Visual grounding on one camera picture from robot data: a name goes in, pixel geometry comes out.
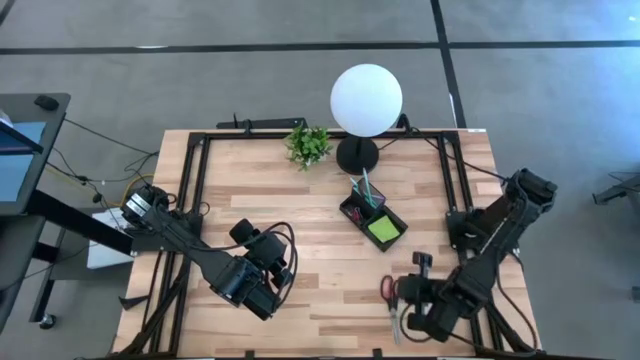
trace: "lamp base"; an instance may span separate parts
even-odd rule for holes
[[[349,136],[342,140],[336,151],[336,161],[344,172],[362,175],[362,169],[373,170],[378,163],[378,147],[369,138]]]

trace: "wooden tabletop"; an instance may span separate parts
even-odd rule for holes
[[[167,192],[178,193],[190,131],[165,132],[154,185]],[[467,162],[495,169],[486,132],[460,130],[460,139]],[[389,140],[375,141],[381,146]],[[234,244],[228,231],[244,217],[261,229],[278,221],[291,223],[300,265],[287,302],[272,319],[261,321],[249,310],[236,309],[214,294],[199,267],[193,266],[178,355],[243,356],[245,350],[255,350],[257,356],[366,356],[373,348],[382,348],[387,356],[473,354],[471,346],[453,338],[446,343],[424,344],[403,339],[396,346],[388,310],[379,296],[383,275],[398,277],[417,272],[417,266],[411,264],[414,251],[433,255],[433,277],[446,277],[458,264],[445,227],[448,205],[438,152],[420,139],[400,140],[380,152],[370,181],[387,197],[389,208],[409,226],[403,237],[382,253],[338,210],[350,193],[351,183],[336,164],[334,154],[309,172],[298,172],[285,159],[285,150],[282,140],[212,142],[203,194],[211,211],[204,217],[202,238],[212,246]],[[194,161],[190,177],[190,195],[197,163]],[[453,161],[450,167],[460,206],[463,201]],[[468,167],[467,174],[475,206],[487,206],[502,194],[495,178]],[[155,259],[156,253],[135,259],[128,297],[147,294]],[[154,295],[159,291],[162,268],[161,264]],[[501,275],[507,293],[534,322],[520,266],[507,257]],[[506,319],[525,342],[531,343],[523,320],[497,289],[494,293]],[[114,351],[125,347],[140,330],[143,312],[144,304],[122,312]],[[165,320],[161,349],[168,347],[171,314],[173,310]],[[484,319],[481,314],[484,342],[491,344]],[[425,335],[409,332],[414,337]],[[455,333],[471,338],[468,321],[458,321]]]

